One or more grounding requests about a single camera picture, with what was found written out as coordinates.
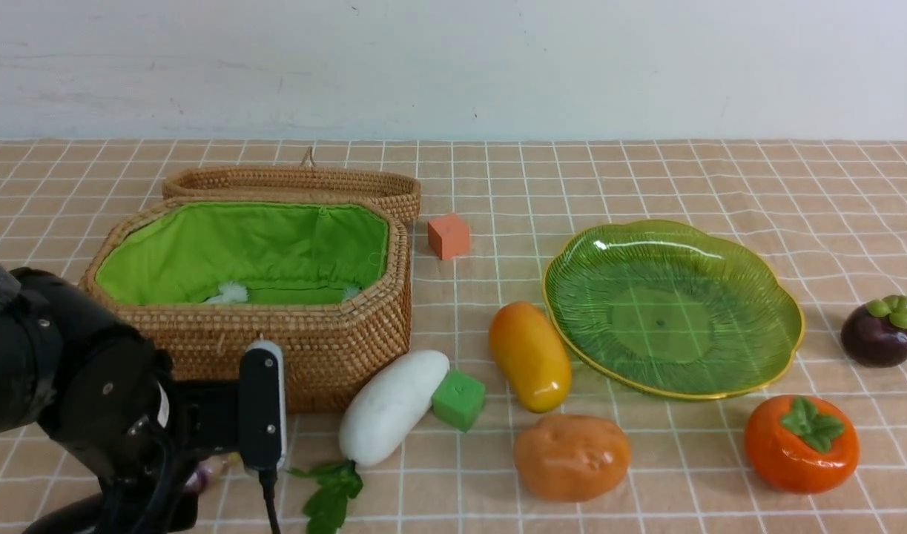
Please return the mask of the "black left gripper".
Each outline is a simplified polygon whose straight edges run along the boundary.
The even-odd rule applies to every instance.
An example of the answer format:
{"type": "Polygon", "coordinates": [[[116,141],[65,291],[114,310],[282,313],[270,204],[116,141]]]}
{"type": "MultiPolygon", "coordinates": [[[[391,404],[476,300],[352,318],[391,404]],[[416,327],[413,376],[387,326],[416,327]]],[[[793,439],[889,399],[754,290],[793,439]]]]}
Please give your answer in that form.
{"type": "Polygon", "coordinates": [[[94,533],[192,530],[201,492],[190,480],[203,461],[237,449],[236,393],[229,382],[166,383],[131,415],[100,418],[94,533]]]}

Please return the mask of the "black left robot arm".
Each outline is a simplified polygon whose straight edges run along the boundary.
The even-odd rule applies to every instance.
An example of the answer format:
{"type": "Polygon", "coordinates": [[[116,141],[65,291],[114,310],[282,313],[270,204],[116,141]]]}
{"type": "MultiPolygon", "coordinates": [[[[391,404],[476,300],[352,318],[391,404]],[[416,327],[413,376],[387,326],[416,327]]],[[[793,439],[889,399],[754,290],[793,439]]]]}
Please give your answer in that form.
{"type": "Polygon", "coordinates": [[[0,265],[0,434],[36,423],[98,480],[98,494],[29,533],[192,530],[188,488],[237,448],[237,382],[177,381],[171,356],[76,285],[0,265]]]}

